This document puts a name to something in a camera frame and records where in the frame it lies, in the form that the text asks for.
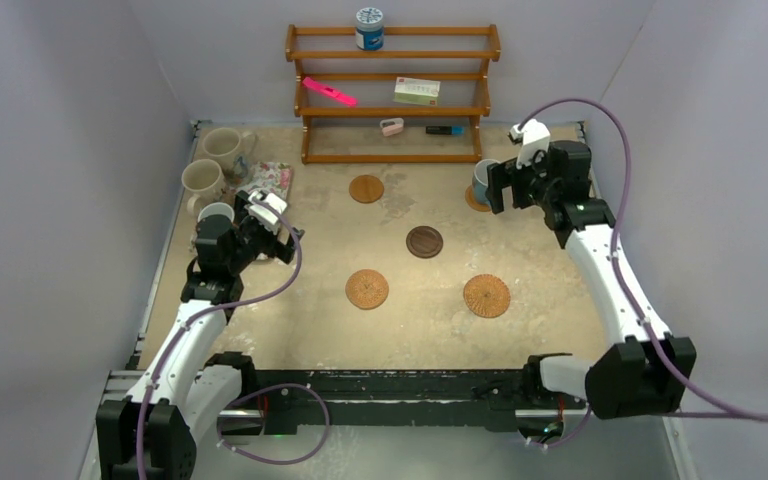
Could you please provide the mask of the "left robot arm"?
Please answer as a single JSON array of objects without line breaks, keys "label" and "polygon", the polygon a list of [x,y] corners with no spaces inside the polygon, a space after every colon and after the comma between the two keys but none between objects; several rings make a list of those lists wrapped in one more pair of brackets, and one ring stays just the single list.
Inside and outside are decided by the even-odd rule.
[{"label": "left robot arm", "polygon": [[96,413],[103,479],[188,479],[197,446],[229,404],[257,399],[248,357],[209,353],[241,306],[241,273],[259,257],[299,265],[303,231],[283,216],[286,201],[266,190],[241,191],[231,205],[204,207],[192,241],[177,316],[160,350],[120,400]]}]

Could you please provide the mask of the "blue mug white inside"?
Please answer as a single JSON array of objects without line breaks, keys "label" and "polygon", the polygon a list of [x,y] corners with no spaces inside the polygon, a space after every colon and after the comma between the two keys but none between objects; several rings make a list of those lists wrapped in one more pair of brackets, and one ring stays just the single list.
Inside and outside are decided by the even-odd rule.
[{"label": "blue mug white inside", "polygon": [[473,199],[483,207],[491,207],[487,193],[489,188],[489,168],[497,164],[499,164],[499,161],[496,159],[482,159],[475,164],[473,169],[471,183]]}]

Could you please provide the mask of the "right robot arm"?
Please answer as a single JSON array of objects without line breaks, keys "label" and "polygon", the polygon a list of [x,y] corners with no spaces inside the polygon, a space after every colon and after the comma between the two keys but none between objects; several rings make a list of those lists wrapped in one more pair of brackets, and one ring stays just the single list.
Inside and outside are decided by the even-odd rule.
[{"label": "right robot arm", "polygon": [[598,418],[676,412],[685,392],[671,373],[689,376],[696,349],[674,336],[648,304],[616,235],[609,205],[591,193],[591,151],[577,141],[553,141],[531,163],[512,158],[487,169],[486,197],[504,211],[504,189],[518,209],[538,207],[559,246],[573,260],[603,324],[607,351],[595,362],[571,354],[532,355],[521,392],[536,407],[559,394],[584,400]]}]

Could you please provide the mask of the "brown orange mug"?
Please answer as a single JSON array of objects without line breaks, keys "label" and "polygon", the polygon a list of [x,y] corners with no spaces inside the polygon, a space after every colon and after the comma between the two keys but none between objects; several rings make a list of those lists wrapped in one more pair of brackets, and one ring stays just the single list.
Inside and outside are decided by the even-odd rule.
[{"label": "brown orange mug", "polygon": [[214,202],[209,205],[206,205],[201,209],[197,216],[197,221],[201,222],[202,220],[205,220],[211,216],[221,216],[223,218],[226,218],[230,222],[234,222],[235,220],[235,211],[234,208],[224,202]]}]

